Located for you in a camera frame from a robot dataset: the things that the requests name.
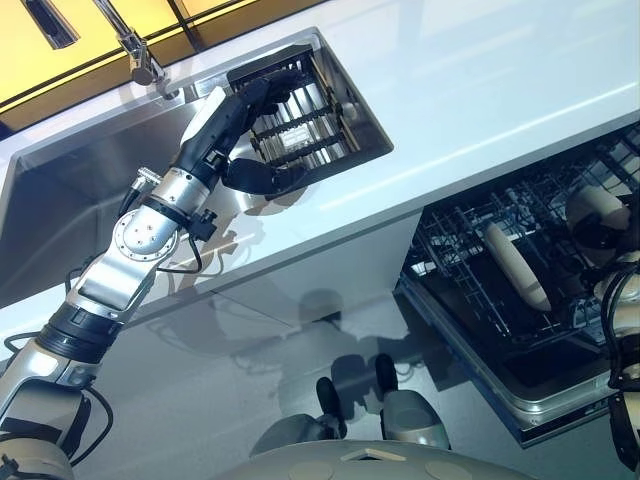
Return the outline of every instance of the silver robot arm segment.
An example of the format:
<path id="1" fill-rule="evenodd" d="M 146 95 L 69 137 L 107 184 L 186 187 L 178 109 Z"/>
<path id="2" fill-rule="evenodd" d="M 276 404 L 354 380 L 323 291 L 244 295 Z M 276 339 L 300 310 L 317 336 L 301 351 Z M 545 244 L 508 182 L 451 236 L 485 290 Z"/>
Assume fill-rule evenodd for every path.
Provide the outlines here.
<path id="1" fill-rule="evenodd" d="M 159 265 L 175 252 L 179 232 L 188 232 L 192 247 L 194 239 L 208 240 L 213 234 L 215 214 L 199 210 L 218 180 L 265 194 L 295 187 L 299 177 L 245 159 L 232 167 L 235 161 L 228 156 L 255 119 L 286 101 L 302 81 L 297 70 L 283 70 L 231 96 L 218 87 L 205 102 L 204 114 L 187 128 L 164 177 L 140 172 L 132 189 L 141 192 L 153 184 L 151 193 L 130 212 L 136 194 L 127 194 L 107 251 L 89 265 L 47 325 L 0 377 L 0 479 L 18 476 L 25 459 L 34 455 L 43 455 L 30 464 L 28 473 L 36 476 L 52 475 L 49 467 L 60 463 L 58 454 L 46 452 L 73 456 L 90 413 L 82 390 L 95 380 L 104 354 L 149 292 Z M 56 448 L 42 447 L 42 442 Z M 22 460 L 10 455 L 16 451 Z M 60 473 L 64 468 L 56 471 L 55 478 L 72 478 Z"/>

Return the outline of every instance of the dishwasher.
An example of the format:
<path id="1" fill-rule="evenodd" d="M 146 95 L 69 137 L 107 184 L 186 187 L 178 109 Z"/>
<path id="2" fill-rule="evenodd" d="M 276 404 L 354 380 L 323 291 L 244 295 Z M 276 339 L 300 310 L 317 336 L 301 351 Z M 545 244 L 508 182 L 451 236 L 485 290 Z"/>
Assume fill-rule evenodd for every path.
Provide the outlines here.
<path id="1" fill-rule="evenodd" d="M 609 359 L 588 282 L 596 269 L 565 206 L 587 185 L 637 205 L 639 146 L 637 123 L 423 210 L 397 290 L 523 448 L 607 413 Z M 535 272 L 549 308 L 533 308 L 500 268 L 488 225 Z"/>

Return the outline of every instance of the metal dish rack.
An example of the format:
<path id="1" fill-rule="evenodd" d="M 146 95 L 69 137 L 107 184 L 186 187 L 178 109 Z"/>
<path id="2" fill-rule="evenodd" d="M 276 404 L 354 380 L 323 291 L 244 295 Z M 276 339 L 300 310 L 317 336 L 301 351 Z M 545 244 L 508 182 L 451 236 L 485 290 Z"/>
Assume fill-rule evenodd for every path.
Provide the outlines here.
<path id="1" fill-rule="evenodd" d="M 475 321 L 492 326 L 496 346 L 507 354 L 577 334 L 602 345 L 599 305 L 581 282 L 589 262 L 566 227 L 564 206 L 586 184 L 627 200 L 637 196 L 639 147 L 640 126 L 635 125 L 574 149 L 569 158 L 551 157 L 503 177 L 490 189 L 480 186 L 426 207 L 409 266 L 419 276 L 435 272 L 453 282 Z M 529 263 L 551 312 L 534 310 L 519 297 L 505 301 L 508 295 L 492 289 L 502 272 L 483 242 L 488 222 L 497 224 Z M 503 291 L 505 286 L 510 287 L 502 282 Z M 517 297 L 512 293 L 510 298 Z"/>
<path id="2" fill-rule="evenodd" d="M 241 67 L 229 73 L 238 91 L 251 80 L 279 69 L 298 69 L 304 80 L 273 115 L 263 115 L 250 130 L 250 140 L 260 159 L 273 167 L 304 164 L 316 169 L 358 152 L 360 145 L 347 122 L 334 90 L 310 46 L 293 45 L 268 62 Z"/>

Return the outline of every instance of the sink basin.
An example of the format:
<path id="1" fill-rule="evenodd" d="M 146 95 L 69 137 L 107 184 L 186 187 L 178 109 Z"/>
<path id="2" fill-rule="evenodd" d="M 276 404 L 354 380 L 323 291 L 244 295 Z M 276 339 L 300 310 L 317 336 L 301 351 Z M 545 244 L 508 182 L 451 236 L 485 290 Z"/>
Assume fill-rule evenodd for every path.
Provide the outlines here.
<path id="1" fill-rule="evenodd" d="M 322 168 L 311 170 L 305 185 L 389 152 L 392 145 L 319 32 L 301 32 L 232 62 L 224 72 L 213 75 L 209 72 L 208 76 L 183 81 L 178 96 L 172 100 L 149 100 L 100 123 L 85 128 L 80 125 L 64 138 L 15 153 L 0 198 L 0 218 L 4 216 L 0 230 L 0 307 L 62 283 L 71 269 L 104 250 L 111 239 L 120 201 L 137 169 L 145 166 L 164 174 L 184 129 L 204 97 L 216 85 L 231 92 L 233 86 L 227 72 L 236 72 L 237 84 L 237 72 L 242 72 L 238 67 L 256 60 L 263 67 L 264 61 L 260 64 L 260 59 L 265 55 L 271 56 L 291 45 L 310 46 L 314 68 L 330 84 L 338 113 L 344 118 L 335 116 L 335 105 L 333 113 L 329 111 L 329 102 L 324 111 L 334 115 L 329 120 L 340 129 L 337 133 L 342 135 L 344 127 L 351 139 L 349 145 L 357 145 L 354 151 L 349 151 L 348 145 L 342 150 L 336 147 L 335 151 L 342 155 L 336 156 L 334 152 L 331 158 L 323 152 L 327 161 L 322 161 Z M 324 95 L 322 88 L 316 94 Z M 261 125 L 264 132 L 273 126 L 273 119 L 259 118 L 256 125 Z M 282 131 L 288 126 L 278 132 L 289 139 L 295 137 L 297 142 L 304 125 L 297 121 L 295 126 L 293 136 L 291 129 L 288 133 Z M 261 132 L 252 130 L 245 134 L 231 158 L 242 156 L 268 163 L 266 148 L 256 140 L 256 135 Z M 311 148 L 307 144 L 294 147 L 304 147 L 306 150 L 300 152 L 305 154 Z M 310 167 L 319 165 L 309 155 L 295 157 L 295 152 L 286 152 L 285 158 L 293 162 L 305 161 Z M 259 212 L 259 207 L 268 201 L 264 196 L 232 191 L 219 184 L 207 207 L 219 218 L 228 219 L 249 209 Z"/>

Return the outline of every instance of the chrome faucet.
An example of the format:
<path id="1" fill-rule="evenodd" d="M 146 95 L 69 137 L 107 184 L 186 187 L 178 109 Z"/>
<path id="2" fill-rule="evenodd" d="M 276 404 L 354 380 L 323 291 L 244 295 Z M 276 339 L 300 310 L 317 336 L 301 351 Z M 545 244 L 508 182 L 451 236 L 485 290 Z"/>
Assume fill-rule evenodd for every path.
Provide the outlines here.
<path id="1" fill-rule="evenodd" d="M 167 100 L 174 98 L 176 96 L 175 92 L 167 92 L 169 78 L 149 51 L 147 41 L 140 37 L 135 30 L 129 28 L 109 0 L 93 0 L 93 3 L 109 21 L 117 33 L 118 42 L 120 42 L 125 52 L 129 54 L 131 79 L 144 86 L 154 83 L 156 90 L 164 98 Z"/>
<path id="2" fill-rule="evenodd" d="M 22 4 L 54 50 L 78 40 L 78 34 L 49 0 L 22 0 Z"/>
<path id="3" fill-rule="evenodd" d="M 71 45 L 77 34 L 50 0 L 22 0 L 52 48 Z M 167 92 L 169 78 L 149 51 L 147 42 L 131 29 L 109 0 L 93 0 L 117 33 L 117 39 L 129 55 L 131 79 L 139 85 L 156 85 L 156 91 L 170 100 L 177 92 Z"/>

